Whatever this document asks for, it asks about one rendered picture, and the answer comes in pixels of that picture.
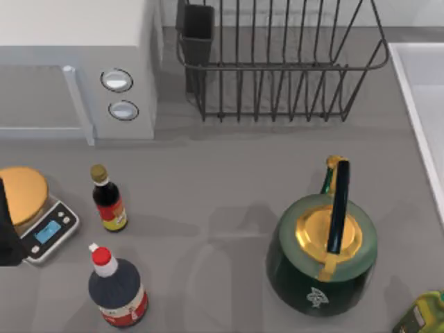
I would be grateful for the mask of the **round microwave knob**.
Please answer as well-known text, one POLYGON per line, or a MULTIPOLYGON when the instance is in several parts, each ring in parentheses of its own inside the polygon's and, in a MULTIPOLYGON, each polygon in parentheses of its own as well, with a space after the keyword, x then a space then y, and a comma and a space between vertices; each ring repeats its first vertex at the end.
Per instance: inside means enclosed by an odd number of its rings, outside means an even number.
POLYGON ((127 71, 118 68, 103 71, 100 82, 104 88, 115 93, 127 92, 134 83, 133 77, 127 71))
POLYGON ((132 121, 139 115, 139 108, 131 101, 121 100, 108 106, 108 113, 119 121, 132 121))

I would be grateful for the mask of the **small dark sauce bottle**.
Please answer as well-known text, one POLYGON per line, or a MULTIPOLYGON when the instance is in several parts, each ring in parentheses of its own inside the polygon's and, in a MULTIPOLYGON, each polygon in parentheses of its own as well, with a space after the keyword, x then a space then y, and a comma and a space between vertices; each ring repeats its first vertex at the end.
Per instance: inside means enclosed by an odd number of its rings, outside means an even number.
POLYGON ((102 164, 91 166, 90 175, 94 183, 92 196, 103 227, 109 232, 123 230, 128 216, 118 186, 110 180, 102 164))

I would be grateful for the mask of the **green and gold kettle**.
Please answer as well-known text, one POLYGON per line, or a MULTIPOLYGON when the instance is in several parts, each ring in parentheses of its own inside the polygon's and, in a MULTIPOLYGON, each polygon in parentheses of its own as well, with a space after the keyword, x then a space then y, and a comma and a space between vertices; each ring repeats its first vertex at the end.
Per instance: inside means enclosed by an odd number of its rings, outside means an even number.
POLYGON ((302 197, 283 213, 266 255, 276 295, 300 313, 337 316, 361 300, 377 260, 377 232, 349 199, 350 162, 326 161, 319 194, 302 197))

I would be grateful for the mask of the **dark cutlery holder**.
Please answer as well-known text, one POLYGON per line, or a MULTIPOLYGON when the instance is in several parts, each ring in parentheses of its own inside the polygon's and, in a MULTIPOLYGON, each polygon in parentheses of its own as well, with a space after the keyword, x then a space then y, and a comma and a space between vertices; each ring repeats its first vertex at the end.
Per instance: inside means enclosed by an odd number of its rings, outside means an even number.
POLYGON ((176 29, 186 67, 206 67, 210 62, 214 20, 213 6, 178 0, 176 29))

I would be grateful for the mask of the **pale microwave oven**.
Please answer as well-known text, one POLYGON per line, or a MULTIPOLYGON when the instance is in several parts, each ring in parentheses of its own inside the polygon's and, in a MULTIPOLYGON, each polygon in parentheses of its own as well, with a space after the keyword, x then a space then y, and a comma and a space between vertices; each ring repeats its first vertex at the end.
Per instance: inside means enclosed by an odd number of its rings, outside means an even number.
POLYGON ((95 143, 152 139, 162 52, 158 0, 0 0, 0 139, 85 139, 65 65, 77 71, 95 143), (113 68, 133 77, 130 90, 102 86, 113 68), (108 113, 121 100, 139 108, 136 119, 108 113))

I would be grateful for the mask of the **dark bottle with red cap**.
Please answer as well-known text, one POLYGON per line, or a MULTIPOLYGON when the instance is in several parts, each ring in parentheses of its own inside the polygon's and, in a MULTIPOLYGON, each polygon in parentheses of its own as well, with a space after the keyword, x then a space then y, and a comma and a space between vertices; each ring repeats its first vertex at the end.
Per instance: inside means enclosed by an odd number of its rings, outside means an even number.
POLYGON ((89 245, 94 270, 88 280, 89 296, 103 319, 124 329, 136 325, 148 309, 148 294, 136 266, 115 257, 109 248, 89 245))

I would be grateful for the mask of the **kitchen scale with golden plate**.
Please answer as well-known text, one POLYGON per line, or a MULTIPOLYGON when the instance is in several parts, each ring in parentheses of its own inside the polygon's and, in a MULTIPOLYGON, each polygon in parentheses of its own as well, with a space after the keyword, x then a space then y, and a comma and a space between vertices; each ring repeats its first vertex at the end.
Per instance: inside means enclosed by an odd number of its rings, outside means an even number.
POLYGON ((43 264, 75 233, 80 220, 74 211, 49 191, 46 178, 28 166, 0 169, 8 208, 28 256, 24 261, 43 264))

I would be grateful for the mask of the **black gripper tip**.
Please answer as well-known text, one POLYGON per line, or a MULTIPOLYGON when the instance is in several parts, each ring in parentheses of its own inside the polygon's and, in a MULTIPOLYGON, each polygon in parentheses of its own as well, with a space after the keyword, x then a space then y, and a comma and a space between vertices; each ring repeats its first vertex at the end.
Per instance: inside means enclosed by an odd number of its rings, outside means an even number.
POLYGON ((27 257, 27 250, 12 224, 3 179, 0 178, 0 267, 19 266, 27 257))

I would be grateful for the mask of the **yellow-green bottle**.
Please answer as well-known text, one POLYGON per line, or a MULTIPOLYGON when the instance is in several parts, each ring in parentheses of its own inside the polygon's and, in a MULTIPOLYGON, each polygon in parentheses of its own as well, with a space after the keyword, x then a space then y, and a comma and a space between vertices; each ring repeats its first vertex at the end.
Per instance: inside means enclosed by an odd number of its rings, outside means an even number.
POLYGON ((444 333, 444 289, 419 295, 391 333, 444 333))

